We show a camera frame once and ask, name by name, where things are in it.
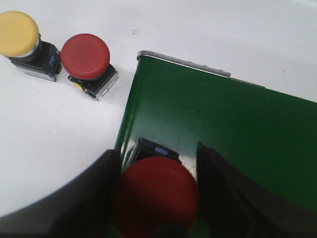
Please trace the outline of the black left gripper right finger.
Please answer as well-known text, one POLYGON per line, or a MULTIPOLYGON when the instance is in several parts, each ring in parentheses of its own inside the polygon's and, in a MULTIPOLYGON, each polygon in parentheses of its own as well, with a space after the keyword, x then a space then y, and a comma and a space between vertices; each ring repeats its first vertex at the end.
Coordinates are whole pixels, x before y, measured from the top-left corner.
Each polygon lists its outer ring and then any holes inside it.
POLYGON ((317 214, 269 191, 199 142, 197 179, 212 238, 315 238, 317 214))

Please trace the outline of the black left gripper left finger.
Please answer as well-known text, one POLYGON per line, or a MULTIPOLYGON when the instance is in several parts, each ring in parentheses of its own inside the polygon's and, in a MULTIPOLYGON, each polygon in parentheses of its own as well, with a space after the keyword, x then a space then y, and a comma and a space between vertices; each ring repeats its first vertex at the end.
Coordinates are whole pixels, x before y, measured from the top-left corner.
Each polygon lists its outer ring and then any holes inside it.
POLYGON ((74 180, 39 201, 2 216, 2 238, 106 238, 120 153, 105 151, 74 180))

